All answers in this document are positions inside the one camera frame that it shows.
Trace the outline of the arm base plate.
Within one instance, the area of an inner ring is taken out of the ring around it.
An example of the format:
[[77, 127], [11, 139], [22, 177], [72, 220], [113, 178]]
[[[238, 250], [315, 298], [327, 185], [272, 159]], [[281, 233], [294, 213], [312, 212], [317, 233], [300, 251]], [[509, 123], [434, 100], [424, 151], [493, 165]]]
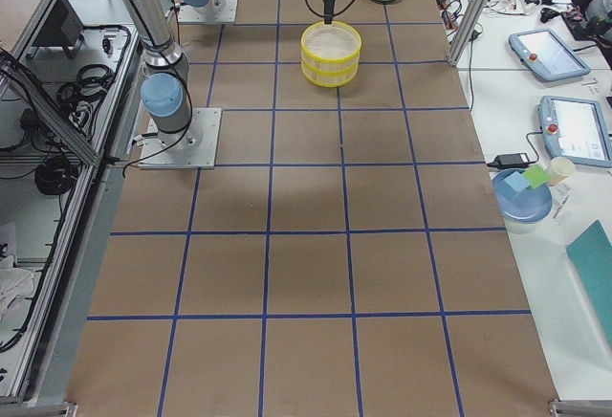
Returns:
[[142, 145], [139, 168], [192, 169], [214, 168], [222, 119], [221, 108], [195, 108], [186, 135], [159, 133], [156, 123], [149, 119], [147, 131], [156, 136]]
[[183, 2], [179, 11], [179, 22], [183, 25], [233, 24], [236, 18], [237, 4], [238, 0], [226, 0], [226, 5], [223, 9], [213, 16], [206, 16]]

